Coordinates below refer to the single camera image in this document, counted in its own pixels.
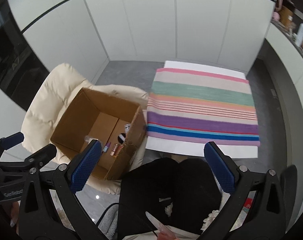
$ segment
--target gray fabric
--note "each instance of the gray fabric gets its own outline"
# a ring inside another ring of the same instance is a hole
[[[112,206],[104,215],[98,228],[109,239],[112,240],[117,229],[118,205]]]

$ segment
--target green stripe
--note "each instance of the green stripe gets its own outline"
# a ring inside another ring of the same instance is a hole
[[[251,94],[225,89],[154,81],[151,91],[155,94],[165,96],[196,98],[243,106],[254,106],[253,96]]]

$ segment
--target metal screw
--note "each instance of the metal screw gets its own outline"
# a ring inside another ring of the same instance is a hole
[[[66,164],[61,164],[61,165],[59,165],[58,169],[60,171],[64,171],[65,169],[67,169],[67,165]]]
[[[276,172],[275,172],[274,170],[269,170],[269,174],[270,174],[271,176],[275,176],[275,175],[276,175]]]
[[[242,172],[248,171],[248,168],[247,168],[245,165],[240,165],[240,166],[239,166],[239,169],[240,169]]]
[[[31,169],[29,170],[29,173],[30,173],[30,174],[34,174],[34,173],[36,172],[36,170],[37,170],[36,168],[31,168]]]

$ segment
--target purple stripe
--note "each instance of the purple stripe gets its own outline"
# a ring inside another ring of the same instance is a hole
[[[147,122],[153,122],[159,125],[180,127],[191,130],[258,134],[258,125],[256,124],[220,122],[180,116],[162,115],[152,111],[148,111],[147,113]]]
[[[194,137],[185,137],[178,135],[169,135],[158,132],[147,132],[148,136],[175,140],[175,141],[183,141],[183,142],[194,142],[194,143],[207,143],[214,141],[218,145],[246,145],[246,146],[260,146],[260,141],[233,141],[233,140],[220,140],[220,139],[207,139],[207,138],[194,138]]]

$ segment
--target person's hand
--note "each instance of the person's hand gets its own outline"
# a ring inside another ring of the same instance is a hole
[[[19,215],[19,203],[13,202],[10,210],[10,226],[13,228],[16,225],[16,233],[18,234],[18,215]]]
[[[179,238],[170,237],[163,232],[160,232],[157,237],[157,240],[175,240],[175,239],[179,240]]]

